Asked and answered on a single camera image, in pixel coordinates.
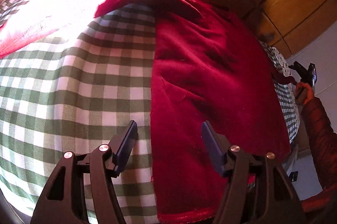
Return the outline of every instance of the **silver screw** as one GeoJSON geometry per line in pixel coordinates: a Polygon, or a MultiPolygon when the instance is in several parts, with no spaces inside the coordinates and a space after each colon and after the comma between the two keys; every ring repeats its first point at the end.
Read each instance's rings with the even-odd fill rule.
{"type": "Polygon", "coordinates": [[[275,154],[272,153],[272,152],[268,152],[268,153],[267,153],[267,158],[269,158],[269,159],[274,159],[274,158],[275,158],[275,154]]]}
{"type": "Polygon", "coordinates": [[[230,147],[230,150],[232,150],[233,152],[238,152],[238,151],[240,151],[240,147],[237,146],[237,145],[232,145],[232,146],[230,147]]]}
{"type": "Polygon", "coordinates": [[[72,152],[67,152],[63,156],[64,156],[64,158],[71,158],[72,157],[72,152]]]}
{"type": "Polygon", "coordinates": [[[106,145],[106,144],[102,144],[100,147],[99,147],[99,150],[102,151],[102,152],[105,152],[109,149],[109,146],[106,145]]]}

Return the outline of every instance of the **red fabric hem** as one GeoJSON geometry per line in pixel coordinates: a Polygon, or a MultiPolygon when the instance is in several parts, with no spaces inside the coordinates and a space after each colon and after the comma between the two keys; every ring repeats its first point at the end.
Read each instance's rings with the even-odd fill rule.
{"type": "Polygon", "coordinates": [[[211,218],[215,216],[215,213],[216,209],[211,207],[186,213],[166,214],[158,212],[158,220],[161,223],[175,223],[175,224],[193,223],[211,218]]]}

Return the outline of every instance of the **checkered tablecloth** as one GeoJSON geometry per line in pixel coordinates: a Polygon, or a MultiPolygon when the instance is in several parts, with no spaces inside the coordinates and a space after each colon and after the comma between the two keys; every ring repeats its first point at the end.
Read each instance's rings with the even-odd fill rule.
{"type": "MultiPolygon", "coordinates": [[[[0,26],[28,1],[0,0],[0,26]]],[[[133,119],[139,140],[113,183],[126,223],[158,222],[150,142],[154,50],[153,11],[131,4],[80,31],[68,25],[0,60],[0,188],[11,204],[32,215],[64,152],[91,152],[133,119]]],[[[275,49],[265,50],[280,69],[275,49]]],[[[292,139],[290,91],[275,89],[292,139]]],[[[95,223],[89,175],[84,179],[95,223]]]]}

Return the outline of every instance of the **person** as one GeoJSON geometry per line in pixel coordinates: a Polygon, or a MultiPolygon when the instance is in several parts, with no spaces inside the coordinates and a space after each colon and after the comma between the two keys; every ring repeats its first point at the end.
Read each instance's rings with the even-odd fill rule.
{"type": "Polygon", "coordinates": [[[307,89],[302,120],[308,134],[311,155],[323,191],[302,201],[308,223],[336,223],[337,219],[337,134],[322,102],[308,83],[298,83],[296,91],[307,89]]]}

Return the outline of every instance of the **red fabric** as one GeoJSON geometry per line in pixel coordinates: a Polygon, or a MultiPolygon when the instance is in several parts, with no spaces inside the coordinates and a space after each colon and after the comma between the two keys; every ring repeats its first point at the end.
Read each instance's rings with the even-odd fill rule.
{"type": "Polygon", "coordinates": [[[158,218],[209,218],[226,181],[203,145],[203,121],[249,153],[274,152],[282,161],[290,150],[268,58],[235,14],[202,0],[106,0],[95,16],[130,2],[158,11],[151,82],[158,218]]]}

